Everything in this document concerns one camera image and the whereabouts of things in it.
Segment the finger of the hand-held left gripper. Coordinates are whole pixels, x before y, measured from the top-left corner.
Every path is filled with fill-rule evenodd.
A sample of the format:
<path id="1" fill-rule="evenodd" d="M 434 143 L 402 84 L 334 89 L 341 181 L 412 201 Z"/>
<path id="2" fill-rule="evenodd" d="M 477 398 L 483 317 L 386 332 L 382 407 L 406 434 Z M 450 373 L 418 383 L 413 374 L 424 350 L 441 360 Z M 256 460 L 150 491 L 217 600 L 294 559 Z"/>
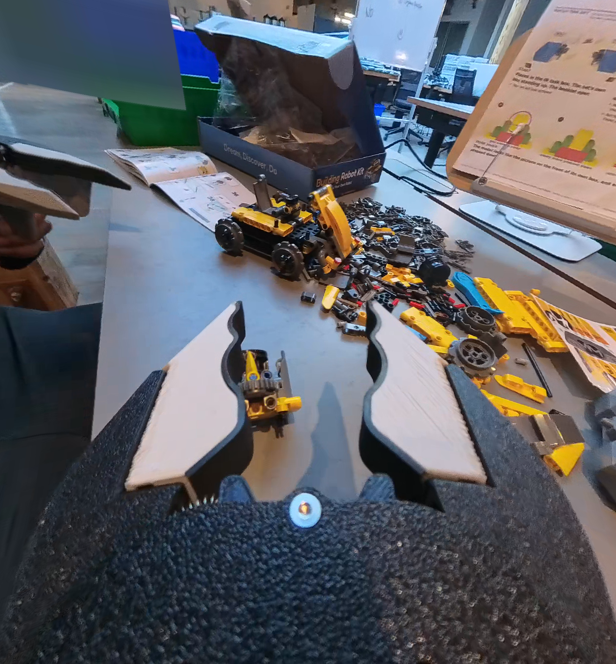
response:
<path id="1" fill-rule="evenodd" d="M 108 170 L 72 155 L 17 137 L 0 135 L 0 168 L 9 172 L 63 176 L 130 191 L 131 185 Z"/>
<path id="2" fill-rule="evenodd" d="M 80 219 L 90 213 L 90 195 L 77 196 L 77 208 L 55 192 L 0 168 L 0 206 L 63 219 Z"/>

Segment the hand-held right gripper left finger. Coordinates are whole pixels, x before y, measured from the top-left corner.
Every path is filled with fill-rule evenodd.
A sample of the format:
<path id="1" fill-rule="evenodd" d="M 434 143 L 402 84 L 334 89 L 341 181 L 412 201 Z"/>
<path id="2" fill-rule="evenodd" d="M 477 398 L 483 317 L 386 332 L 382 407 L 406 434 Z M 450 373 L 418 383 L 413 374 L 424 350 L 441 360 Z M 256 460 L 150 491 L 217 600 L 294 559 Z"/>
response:
<path id="1" fill-rule="evenodd" d="M 179 486 L 188 501 L 208 500 L 223 479 L 247 468 L 254 441 L 239 386 L 245 336 L 243 303 L 231 303 L 164 367 L 128 493 Z"/>

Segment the small yellow brick wheel assembly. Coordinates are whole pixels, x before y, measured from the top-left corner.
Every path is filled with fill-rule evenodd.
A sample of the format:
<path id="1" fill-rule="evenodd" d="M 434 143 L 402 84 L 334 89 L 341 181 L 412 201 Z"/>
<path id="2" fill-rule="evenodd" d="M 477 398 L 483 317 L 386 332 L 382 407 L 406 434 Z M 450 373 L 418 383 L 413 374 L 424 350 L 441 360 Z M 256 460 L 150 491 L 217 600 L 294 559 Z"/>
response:
<path id="1" fill-rule="evenodd" d="M 261 349 L 243 350 L 242 358 L 244 370 L 239 387 L 247 419 L 255 431 L 274 431 L 277 438 L 283 437 L 285 427 L 303 406 L 302 398 L 293 394 L 285 352 L 281 351 L 275 362 Z"/>

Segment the wooden task instruction board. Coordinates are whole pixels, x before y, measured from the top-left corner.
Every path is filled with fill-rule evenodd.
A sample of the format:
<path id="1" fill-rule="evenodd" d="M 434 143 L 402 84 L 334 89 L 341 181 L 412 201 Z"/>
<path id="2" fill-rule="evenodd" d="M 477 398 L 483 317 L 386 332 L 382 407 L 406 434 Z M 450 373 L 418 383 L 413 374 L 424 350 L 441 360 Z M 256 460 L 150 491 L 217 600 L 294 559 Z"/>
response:
<path id="1" fill-rule="evenodd" d="M 551 1 L 447 158 L 473 195 L 616 245 L 616 1 Z"/>

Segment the grey toothed toy wheel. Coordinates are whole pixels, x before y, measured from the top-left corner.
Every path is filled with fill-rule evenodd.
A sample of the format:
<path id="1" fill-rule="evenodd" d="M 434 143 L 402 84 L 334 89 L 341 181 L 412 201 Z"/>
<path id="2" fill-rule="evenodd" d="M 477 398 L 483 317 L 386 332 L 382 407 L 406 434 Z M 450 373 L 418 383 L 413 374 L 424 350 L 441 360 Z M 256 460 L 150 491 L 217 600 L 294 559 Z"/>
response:
<path id="1" fill-rule="evenodd" d="M 457 309 L 454 322 L 469 335 L 495 335 L 499 332 L 495 316 L 490 311 L 475 305 Z"/>
<path id="2" fill-rule="evenodd" d="M 470 378 L 488 378 L 496 371 L 498 358 L 494 350 L 477 338 L 461 337 L 449 346 L 447 359 Z"/>

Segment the pile of loose building bricks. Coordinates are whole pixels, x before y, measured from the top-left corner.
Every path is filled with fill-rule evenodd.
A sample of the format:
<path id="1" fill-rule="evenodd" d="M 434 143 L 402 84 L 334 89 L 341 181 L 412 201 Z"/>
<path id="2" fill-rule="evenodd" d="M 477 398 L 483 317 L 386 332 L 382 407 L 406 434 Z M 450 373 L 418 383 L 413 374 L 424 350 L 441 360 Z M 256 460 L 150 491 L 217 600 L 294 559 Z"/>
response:
<path id="1" fill-rule="evenodd" d="M 504 415 L 529 419 L 534 414 L 548 413 L 490 395 L 485 386 L 494 381 L 496 371 L 488 378 L 470 378 L 448 361 L 447 350 L 453 341 L 469 336 L 490 345 L 498 358 L 497 370 L 506 354 L 505 338 L 500 332 L 469 335 L 455 324 L 456 310 L 467 305 L 453 299 L 451 276 L 446 287 L 427 287 L 419 278 L 418 268 L 426 256 L 438 256 L 451 267 L 439 228 L 428 219 L 408 215 L 403 208 L 385 207 L 371 199 L 359 199 L 341 207 L 358 249 L 343 268 L 326 276 L 345 278 L 343 287 L 337 287 L 340 295 L 331 311 L 343 332 L 352 330 L 366 337 L 367 305 L 377 302 L 447 362 L 492 486 L 494 481 L 483 448 L 492 442 L 493 434 L 501 431 L 502 425 L 495 420 Z"/>

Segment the white instruction booklet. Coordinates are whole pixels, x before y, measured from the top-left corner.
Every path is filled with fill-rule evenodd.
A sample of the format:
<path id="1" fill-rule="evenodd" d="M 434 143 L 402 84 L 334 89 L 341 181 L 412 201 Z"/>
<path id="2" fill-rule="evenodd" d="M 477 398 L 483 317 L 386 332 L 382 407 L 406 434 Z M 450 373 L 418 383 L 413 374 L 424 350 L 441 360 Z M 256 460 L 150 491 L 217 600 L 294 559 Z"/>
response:
<path id="1" fill-rule="evenodd" d="M 106 154 L 212 232 L 237 208 L 256 202 L 248 188 L 229 173 L 219 172 L 199 151 L 149 147 L 109 149 Z"/>

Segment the blue brick separator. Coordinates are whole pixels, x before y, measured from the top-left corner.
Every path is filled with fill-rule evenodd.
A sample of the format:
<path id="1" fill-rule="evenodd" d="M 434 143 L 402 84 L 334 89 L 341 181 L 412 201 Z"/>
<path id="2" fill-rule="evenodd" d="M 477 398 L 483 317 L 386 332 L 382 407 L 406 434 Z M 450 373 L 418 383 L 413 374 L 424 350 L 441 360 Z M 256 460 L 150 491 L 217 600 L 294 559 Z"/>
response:
<path id="1" fill-rule="evenodd" d="M 494 316 L 500 316 L 504 312 L 491 306 L 478 291 L 473 278 L 462 271 L 455 271 L 451 275 L 451 281 L 455 289 L 464 297 L 470 306 L 479 307 Z"/>

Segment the black toy tyre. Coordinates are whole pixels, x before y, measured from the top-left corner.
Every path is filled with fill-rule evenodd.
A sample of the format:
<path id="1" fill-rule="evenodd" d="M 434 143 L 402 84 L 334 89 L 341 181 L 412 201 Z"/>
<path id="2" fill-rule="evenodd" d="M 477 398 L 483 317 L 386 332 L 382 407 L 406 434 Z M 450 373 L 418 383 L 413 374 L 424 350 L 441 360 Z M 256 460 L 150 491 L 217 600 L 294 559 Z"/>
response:
<path id="1" fill-rule="evenodd" d="M 451 267 L 438 256 L 426 256 L 418 268 L 418 275 L 427 287 L 446 287 Z"/>

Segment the person's grey trousers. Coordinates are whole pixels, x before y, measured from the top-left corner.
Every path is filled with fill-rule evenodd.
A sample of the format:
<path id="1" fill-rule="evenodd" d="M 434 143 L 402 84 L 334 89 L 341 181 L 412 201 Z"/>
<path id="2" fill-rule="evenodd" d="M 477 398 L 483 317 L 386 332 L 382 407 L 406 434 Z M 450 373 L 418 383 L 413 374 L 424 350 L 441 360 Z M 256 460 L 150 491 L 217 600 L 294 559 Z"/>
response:
<path id="1" fill-rule="evenodd" d="M 91 441 L 102 310 L 0 307 L 0 624 L 40 515 Z"/>

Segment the blue plastic bin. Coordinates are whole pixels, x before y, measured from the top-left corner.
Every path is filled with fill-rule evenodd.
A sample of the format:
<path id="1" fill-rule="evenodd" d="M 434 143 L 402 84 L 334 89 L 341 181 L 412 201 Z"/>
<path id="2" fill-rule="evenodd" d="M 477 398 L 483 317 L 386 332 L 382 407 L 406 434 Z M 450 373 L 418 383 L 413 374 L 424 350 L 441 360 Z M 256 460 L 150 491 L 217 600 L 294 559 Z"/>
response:
<path id="1" fill-rule="evenodd" d="M 220 81 L 220 67 L 194 31 L 173 29 L 181 75 L 201 76 L 213 83 Z"/>

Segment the yellow black printed leaflet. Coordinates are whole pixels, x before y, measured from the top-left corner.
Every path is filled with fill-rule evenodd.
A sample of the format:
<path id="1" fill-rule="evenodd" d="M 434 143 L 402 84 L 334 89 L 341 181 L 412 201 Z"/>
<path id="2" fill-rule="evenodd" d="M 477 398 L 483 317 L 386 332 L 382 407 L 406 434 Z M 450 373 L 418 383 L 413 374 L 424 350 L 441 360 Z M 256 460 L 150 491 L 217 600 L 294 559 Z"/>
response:
<path id="1" fill-rule="evenodd" d="M 616 389 L 616 326 L 579 317 L 532 295 L 589 382 L 603 393 Z"/>

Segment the yellow black brick vehicle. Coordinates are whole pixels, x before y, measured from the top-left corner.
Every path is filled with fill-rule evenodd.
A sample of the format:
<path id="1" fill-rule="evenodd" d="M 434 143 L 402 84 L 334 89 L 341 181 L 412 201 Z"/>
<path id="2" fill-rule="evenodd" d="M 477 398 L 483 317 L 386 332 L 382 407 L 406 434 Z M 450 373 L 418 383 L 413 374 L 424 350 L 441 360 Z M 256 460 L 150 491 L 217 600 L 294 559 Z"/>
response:
<path id="1" fill-rule="evenodd" d="M 265 176 L 254 182 L 255 203 L 237 207 L 214 230 L 221 249 L 268 258 L 275 274 L 322 279 L 343 268 L 358 249 L 345 211 L 330 185 L 298 195 L 270 195 Z"/>

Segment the white stand base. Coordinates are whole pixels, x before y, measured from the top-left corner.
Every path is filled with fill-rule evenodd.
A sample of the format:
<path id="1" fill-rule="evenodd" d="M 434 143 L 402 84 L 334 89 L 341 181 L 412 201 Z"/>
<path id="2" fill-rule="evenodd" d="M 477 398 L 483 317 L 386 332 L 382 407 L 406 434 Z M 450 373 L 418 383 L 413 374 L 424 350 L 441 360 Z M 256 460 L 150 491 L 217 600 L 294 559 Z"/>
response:
<path id="1" fill-rule="evenodd" d="M 478 201 L 462 204 L 459 210 L 494 230 L 562 261 L 580 262 L 602 249 L 600 242 L 577 230 L 502 204 Z"/>

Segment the dark blue kit box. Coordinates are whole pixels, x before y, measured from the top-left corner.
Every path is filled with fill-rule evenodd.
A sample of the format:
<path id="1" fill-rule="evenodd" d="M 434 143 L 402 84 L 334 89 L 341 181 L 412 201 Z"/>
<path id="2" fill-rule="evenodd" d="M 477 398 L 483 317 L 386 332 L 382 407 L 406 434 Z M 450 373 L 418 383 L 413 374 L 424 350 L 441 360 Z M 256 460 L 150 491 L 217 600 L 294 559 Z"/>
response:
<path id="1" fill-rule="evenodd" d="M 379 182 L 386 149 L 352 41 L 225 15 L 195 32 L 221 70 L 197 122 L 207 155 L 303 200 Z"/>

